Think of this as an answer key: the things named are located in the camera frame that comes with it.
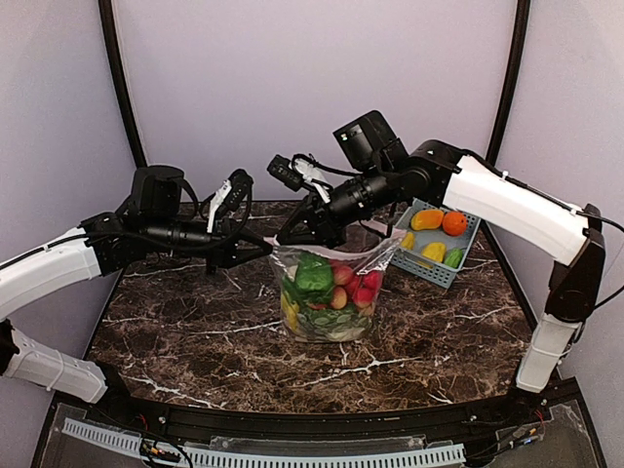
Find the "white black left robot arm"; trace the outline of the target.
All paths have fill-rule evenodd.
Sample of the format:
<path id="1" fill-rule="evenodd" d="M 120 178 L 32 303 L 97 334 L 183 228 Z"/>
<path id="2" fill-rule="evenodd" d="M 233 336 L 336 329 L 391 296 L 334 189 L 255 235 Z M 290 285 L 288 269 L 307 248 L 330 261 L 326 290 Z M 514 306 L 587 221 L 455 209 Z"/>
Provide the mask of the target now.
<path id="1" fill-rule="evenodd" d="M 1 374 L 96 404 L 120 389 L 115 369 L 68 356 L 15 328 L 9 318 L 50 294 L 105 277 L 150 254 L 202 258 L 208 270 L 267 256 L 271 246 L 246 227 L 254 181 L 235 170 L 200 201 L 183 170 L 135 171 L 114 212 L 83 220 L 55 240 L 1 265 Z"/>

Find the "yellow toy banana bunch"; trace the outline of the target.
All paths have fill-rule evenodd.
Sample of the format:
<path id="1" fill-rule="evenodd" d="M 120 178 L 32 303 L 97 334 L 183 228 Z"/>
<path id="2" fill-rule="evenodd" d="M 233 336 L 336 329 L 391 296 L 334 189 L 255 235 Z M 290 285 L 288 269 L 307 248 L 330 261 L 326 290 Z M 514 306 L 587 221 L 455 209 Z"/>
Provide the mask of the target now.
<path id="1" fill-rule="evenodd" d="M 281 292 L 281 308 L 286 317 L 286 323 L 292 332 L 298 329 L 298 312 L 299 305 L 291 299 L 287 292 Z"/>

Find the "green toy bell pepper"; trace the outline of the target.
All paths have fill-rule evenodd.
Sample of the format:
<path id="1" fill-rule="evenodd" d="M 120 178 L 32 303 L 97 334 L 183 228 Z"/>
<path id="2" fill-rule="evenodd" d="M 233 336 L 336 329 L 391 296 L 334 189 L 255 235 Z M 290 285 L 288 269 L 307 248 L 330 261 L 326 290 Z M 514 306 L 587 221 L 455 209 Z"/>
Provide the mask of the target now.
<path id="1" fill-rule="evenodd" d="M 301 253 L 294 276 L 294 285 L 304 300 L 315 304 L 329 303 L 334 289 L 330 262 L 314 253 Z"/>

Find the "clear zip top bag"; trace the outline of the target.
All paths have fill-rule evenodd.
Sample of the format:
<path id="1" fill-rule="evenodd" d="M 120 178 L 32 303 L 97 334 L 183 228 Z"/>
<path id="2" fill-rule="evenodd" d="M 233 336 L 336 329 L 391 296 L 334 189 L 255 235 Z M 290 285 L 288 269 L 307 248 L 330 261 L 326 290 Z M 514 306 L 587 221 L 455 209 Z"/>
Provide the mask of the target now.
<path id="1" fill-rule="evenodd" d="M 293 338 L 331 343 L 368 334 L 386 269 L 406 234 L 370 220 L 350 224 L 336 249 L 269 238 L 282 319 Z"/>

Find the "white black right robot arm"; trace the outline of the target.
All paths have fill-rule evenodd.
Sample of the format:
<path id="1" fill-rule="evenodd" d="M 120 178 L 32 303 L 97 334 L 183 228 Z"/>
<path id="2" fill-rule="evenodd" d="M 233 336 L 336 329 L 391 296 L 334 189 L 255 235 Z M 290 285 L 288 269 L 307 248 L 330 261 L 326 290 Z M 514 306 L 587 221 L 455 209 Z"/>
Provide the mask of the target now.
<path id="1" fill-rule="evenodd" d="M 307 190 L 281 228 L 281 245 L 344 244 L 347 225 L 393 203 L 421 200 L 474 215 L 542 250 L 554 260 L 545 310 L 516 372 L 517 388 L 541 392 L 572 337 L 597 308 L 605 266 L 605 219 L 499 171 L 471 150 L 439 140 L 407 152 L 384 116 L 372 110 L 334 131 L 352 170 L 326 189 L 323 165 L 309 156 L 275 156 L 267 171 L 288 189 Z"/>

